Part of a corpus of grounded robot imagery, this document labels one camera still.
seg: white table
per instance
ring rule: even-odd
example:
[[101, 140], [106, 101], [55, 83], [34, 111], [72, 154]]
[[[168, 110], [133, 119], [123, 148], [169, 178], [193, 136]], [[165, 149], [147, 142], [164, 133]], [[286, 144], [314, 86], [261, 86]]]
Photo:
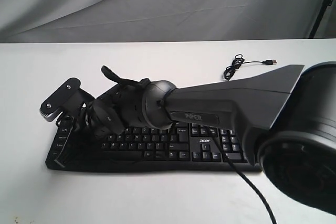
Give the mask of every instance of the white table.
[[[336, 60], [336, 39], [0, 45], [0, 223], [270, 223], [257, 195], [234, 173], [83, 174], [44, 164], [56, 126], [39, 107], [66, 79], [79, 78], [98, 96], [113, 85], [100, 72], [107, 65], [125, 78], [194, 86], [219, 82], [238, 53], [279, 63], [243, 66], [233, 79]], [[264, 174], [248, 177], [278, 223], [336, 223], [335, 216], [283, 195]]]

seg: robotic arm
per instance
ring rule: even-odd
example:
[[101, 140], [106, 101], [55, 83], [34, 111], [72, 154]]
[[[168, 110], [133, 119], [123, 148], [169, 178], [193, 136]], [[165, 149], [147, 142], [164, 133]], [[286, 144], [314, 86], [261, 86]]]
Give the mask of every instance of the robotic arm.
[[336, 62], [302, 71], [289, 65], [178, 89], [168, 81], [122, 79], [104, 66], [117, 85], [94, 99], [71, 78], [40, 112], [47, 121], [70, 115], [75, 131], [98, 137], [127, 126], [169, 129], [175, 121], [234, 129], [248, 162], [259, 163], [278, 189], [336, 215]]

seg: keyboard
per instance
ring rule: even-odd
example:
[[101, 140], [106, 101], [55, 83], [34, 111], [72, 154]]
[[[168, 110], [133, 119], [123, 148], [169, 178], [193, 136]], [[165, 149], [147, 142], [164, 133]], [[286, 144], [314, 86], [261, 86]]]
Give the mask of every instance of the keyboard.
[[[241, 171], [261, 171], [247, 163], [234, 131], [209, 129], [225, 154]], [[232, 170], [223, 161], [208, 130], [198, 124], [176, 123], [168, 130], [129, 127], [121, 135], [81, 139], [63, 120], [46, 158], [49, 169], [94, 173], [141, 173], [168, 170]]]

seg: gray fabric backdrop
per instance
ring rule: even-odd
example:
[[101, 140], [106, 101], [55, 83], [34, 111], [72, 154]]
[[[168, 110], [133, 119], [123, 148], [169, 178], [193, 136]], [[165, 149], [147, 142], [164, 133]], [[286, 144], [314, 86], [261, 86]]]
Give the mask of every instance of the gray fabric backdrop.
[[52, 9], [45, 0], [35, 1], [34, 6], [26, 7], [29, 12], [18, 15], [19, 18], [11, 17], [9, 24], [4, 25], [2, 19], [1, 41], [306, 38], [322, 3], [322, 0], [102, 0], [95, 3], [98, 1], [64, 0], [62, 5], [56, 4]]

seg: black keyboard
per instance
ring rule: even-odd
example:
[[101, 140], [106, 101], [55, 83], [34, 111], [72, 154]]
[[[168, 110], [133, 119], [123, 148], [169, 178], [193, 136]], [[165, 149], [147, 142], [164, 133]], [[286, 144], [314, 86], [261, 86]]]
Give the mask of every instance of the black keyboard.
[[[210, 131], [240, 170], [261, 171], [247, 163], [234, 131]], [[177, 123], [170, 135], [168, 130], [129, 127], [121, 135], [95, 139], [89, 146], [83, 147], [82, 142], [80, 135], [72, 132], [71, 123], [63, 120], [48, 153], [47, 167], [100, 173], [231, 170], [207, 129], [198, 124]]]

